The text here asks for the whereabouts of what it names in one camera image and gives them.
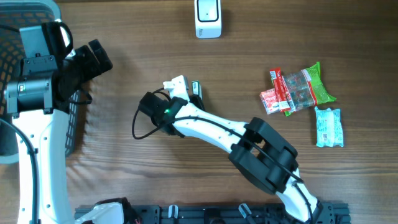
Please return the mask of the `green white gum pack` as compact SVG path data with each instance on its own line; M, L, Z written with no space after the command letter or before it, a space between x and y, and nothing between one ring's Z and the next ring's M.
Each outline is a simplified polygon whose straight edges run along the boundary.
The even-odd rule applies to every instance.
M192 81L192 93L203 99L201 84L198 80Z

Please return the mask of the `red white candy pack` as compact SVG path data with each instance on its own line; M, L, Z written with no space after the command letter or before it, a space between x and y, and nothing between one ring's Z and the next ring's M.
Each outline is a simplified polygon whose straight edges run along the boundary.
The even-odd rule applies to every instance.
M261 92L260 98L267 114L279 112L279 101L274 88Z

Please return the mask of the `red stick packet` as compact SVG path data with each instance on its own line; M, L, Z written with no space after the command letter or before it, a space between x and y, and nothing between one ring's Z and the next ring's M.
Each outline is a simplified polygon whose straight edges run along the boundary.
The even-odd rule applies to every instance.
M287 97L285 94L283 82L282 82L282 74L280 68L273 68L270 71L271 80L273 82L273 86L275 89L275 93L279 103L279 110L282 112L288 111L290 109L289 103L287 101Z

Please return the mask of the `green snack bag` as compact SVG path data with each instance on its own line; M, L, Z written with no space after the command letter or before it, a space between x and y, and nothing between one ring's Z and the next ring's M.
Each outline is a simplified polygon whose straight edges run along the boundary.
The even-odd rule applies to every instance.
M283 75L282 78L290 106L290 109L284 112L286 116L336 100L327 92L322 82L320 62L298 72Z

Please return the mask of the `white teal wipes packet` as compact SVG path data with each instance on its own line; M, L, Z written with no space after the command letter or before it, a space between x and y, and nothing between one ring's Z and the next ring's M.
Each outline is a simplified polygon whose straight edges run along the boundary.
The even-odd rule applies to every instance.
M340 109L328 108L320 110L314 108L316 117L318 147L344 146L343 127L341 123Z

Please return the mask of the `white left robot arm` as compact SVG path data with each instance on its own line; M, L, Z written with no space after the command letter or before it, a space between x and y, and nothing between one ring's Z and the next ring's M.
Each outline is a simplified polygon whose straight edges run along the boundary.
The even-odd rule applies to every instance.
M92 102L82 88L112 69L105 49L92 40L68 57L69 49L25 58L6 90L19 150L18 223L74 223L66 175L71 106Z

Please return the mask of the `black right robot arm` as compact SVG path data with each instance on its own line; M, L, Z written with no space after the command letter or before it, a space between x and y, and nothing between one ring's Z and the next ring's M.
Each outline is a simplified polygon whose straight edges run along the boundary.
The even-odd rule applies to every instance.
M323 207L300 178L298 152L268 123L260 118L245 123L214 116L205 111L198 95L167 96L163 100L160 94L146 93L137 109L157 130L198 138L221 148L250 183L277 195L292 218L302 223L317 222Z

